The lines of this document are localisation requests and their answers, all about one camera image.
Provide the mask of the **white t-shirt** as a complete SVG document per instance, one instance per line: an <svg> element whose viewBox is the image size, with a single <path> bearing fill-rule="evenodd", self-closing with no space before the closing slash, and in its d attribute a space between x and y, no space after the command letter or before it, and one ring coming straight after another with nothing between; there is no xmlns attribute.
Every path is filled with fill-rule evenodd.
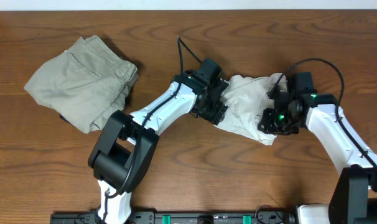
<svg viewBox="0 0 377 224"><path fill-rule="evenodd" d="M228 108L225 118L216 127L267 146L272 145L276 136L261 132L258 124L263 111L274 106L274 101L269 99L267 92L271 91L275 83L285 90L286 79L281 77L280 73L257 78L234 75L228 83L228 88L221 96L222 102Z"/></svg>

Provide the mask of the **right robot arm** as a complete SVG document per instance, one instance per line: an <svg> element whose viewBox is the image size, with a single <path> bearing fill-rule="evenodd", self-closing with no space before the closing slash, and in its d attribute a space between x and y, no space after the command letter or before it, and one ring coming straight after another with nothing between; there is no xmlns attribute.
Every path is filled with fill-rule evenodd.
<svg viewBox="0 0 377 224"><path fill-rule="evenodd" d="M332 94L319 94L309 72L277 81L268 92L272 108L258 129L297 134L308 129L320 141L339 179L328 204L296 206L286 223L377 223L377 154L352 128Z"/></svg>

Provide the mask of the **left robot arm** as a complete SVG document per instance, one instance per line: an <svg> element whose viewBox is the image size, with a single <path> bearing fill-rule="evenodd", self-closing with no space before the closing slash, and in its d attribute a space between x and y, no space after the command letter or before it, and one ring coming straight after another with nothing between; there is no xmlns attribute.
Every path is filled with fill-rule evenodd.
<svg viewBox="0 0 377 224"><path fill-rule="evenodd" d="M167 91L141 110L114 112L107 120L88 165L101 189L96 223L126 223L131 215L131 193L148 171L159 137L174 121L193 114L214 125L225 117L221 101L228 82L222 69L206 58L198 70L176 75Z"/></svg>

